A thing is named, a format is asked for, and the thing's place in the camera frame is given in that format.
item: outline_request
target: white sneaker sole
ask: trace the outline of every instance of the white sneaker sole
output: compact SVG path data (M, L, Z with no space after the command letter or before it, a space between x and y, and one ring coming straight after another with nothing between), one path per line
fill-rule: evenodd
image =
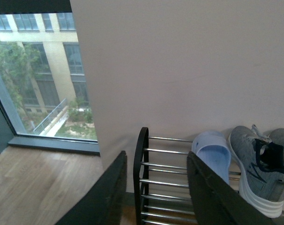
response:
M249 187L247 177L246 177L246 171L243 166L243 163L240 161L234 150L232 149L231 145L231 135L228 138L228 146L232 154L232 158L235 160L235 162L238 164L240 170L241 170L241 177L239 181L239 193L240 195L253 207L255 207L258 211L260 211L262 214L269 218L277 218L282 214L283 210L283 204L284 202L271 202L264 198L261 198L255 193L252 192L252 190Z

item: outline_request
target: railing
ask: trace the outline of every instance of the railing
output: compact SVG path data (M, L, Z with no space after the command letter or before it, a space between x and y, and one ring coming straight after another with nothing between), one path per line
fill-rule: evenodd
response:
M51 122L56 116L67 106L67 99L65 98L63 101L58 104L54 110L48 114L41 123L33 130L34 134L39 135Z

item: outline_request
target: green foliage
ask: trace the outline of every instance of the green foliage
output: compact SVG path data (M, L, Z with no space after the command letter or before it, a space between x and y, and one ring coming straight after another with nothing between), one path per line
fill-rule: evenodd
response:
M83 98L76 98L69 103L68 115L72 122L85 121L87 123L93 122L92 110L89 107L82 108L84 105Z
M76 122L73 125L67 125L65 122L55 136L97 140L95 128L80 122Z
M38 50L30 45L23 48L16 42L0 41L0 75L17 109L25 109L23 97L29 91L30 79L39 70Z

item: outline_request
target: wooden floor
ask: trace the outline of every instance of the wooden floor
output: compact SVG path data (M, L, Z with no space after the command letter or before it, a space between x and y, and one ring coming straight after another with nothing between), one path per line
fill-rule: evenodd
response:
M97 156L8 147L0 154L0 225L53 225L102 173Z

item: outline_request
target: building window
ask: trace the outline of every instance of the building window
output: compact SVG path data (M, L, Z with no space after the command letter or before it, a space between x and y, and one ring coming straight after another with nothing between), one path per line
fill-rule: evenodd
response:
M56 107L60 103L60 100L54 81L37 79L37 84L40 89L44 105Z
M32 65L35 72L38 74L50 74L51 71L49 68L49 64L48 64L48 60L47 60L47 57L44 51L43 44L24 43L23 46L28 51L35 51L35 52L32 52L31 54L34 54L35 57L38 57L38 59L36 60L36 63Z
M64 44L64 48L68 60L70 74L84 74L79 45Z
M75 30L72 13L57 13L60 30Z
M35 79L42 95L44 105L56 107L60 103L60 100L48 65L43 44L24 43L23 45L27 50L35 51L34 57L37 57L37 61L35 65L32 65L32 68L37 74Z
M24 91L21 92L25 105L39 105L34 88L31 84L30 78L27 79L26 84L22 87Z
M13 15L18 30L38 30L34 14Z
M89 98L85 76L71 75L71 80L75 89L76 98L81 99L84 106L88 106Z
M11 30L6 15L0 15L0 30Z
M52 30L52 22L50 21L50 17L48 13L43 13L42 14L44 26L46 31L51 31Z

